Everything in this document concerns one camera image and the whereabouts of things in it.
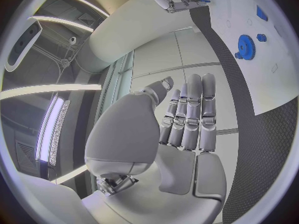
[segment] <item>air vent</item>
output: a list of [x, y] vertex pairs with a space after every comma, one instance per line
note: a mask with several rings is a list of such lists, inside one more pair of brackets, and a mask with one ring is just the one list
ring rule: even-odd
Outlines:
[[95, 22], [95, 19], [87, 13], [80, 16], [78, 20], [87, 26], [91, 26]]
[[34, 159], [34, 148], [19, 141], [15, 141], [15, 147], [21, 171], [37, 173], [38, 169]]

